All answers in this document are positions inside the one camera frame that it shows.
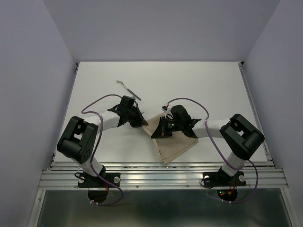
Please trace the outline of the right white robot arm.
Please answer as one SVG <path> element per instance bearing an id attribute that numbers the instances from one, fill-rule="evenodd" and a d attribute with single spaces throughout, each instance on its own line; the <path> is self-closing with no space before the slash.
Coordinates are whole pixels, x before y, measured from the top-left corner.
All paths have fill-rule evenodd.
<path id="1" fill-rule="evenodd" d="M 218 180 L 222 184 L 229 184 L 235 179 L 235 174 L 244 167 L 244 163 L 250 160 L 265 140 L 264 135 L 241 114 L 217 121 L 203 121 L 189 116 L 173 116 L 171 119 L 161 117 L 151 138 L 169 138 L 176 131 L 182 132 L 189 138 L 210 138 L 224 160 L 218 172 Z M 214 138 L 222 138 L 228 144 L 231 149 L 228 158 L 219 151 Z"/>

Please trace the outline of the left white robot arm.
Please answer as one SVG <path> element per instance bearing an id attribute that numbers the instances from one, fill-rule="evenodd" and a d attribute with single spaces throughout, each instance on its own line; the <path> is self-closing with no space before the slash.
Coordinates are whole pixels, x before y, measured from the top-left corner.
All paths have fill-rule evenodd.
<path id="1" fill-rule="evenodd" d="M 94 158 L 94 153 L 102 132 L 127 122 L 133 128 L 148 124 L 136 105 L 126 107 L 118 104 L 102 114 L 96 113 L 85 119 L 74 116 L 57 143 L 57 151 L 77 163 L 89 175 L 89 181 L 94 186 L 101 186 L 105 182 L 104 166 Z"/>

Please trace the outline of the beige cloth napkin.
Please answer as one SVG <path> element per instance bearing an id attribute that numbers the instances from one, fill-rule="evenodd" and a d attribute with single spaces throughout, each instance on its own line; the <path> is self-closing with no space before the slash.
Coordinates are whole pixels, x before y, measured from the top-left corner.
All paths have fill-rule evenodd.
<path id="1" fill-rule="evenodd" d="M 143 126 L 144 131 L 151 136 L 156 130 L 160 117 L 164 114 L 159 114 L 147 120 L 148 125 Z M 161 157 L 162 162 L 170 163 L 194 145 L 198 143 L 198 139 L 186 137 L 182 132 L 173 133 L 172 137 L 163 139 L 152 139 L 156 153 Z"/>

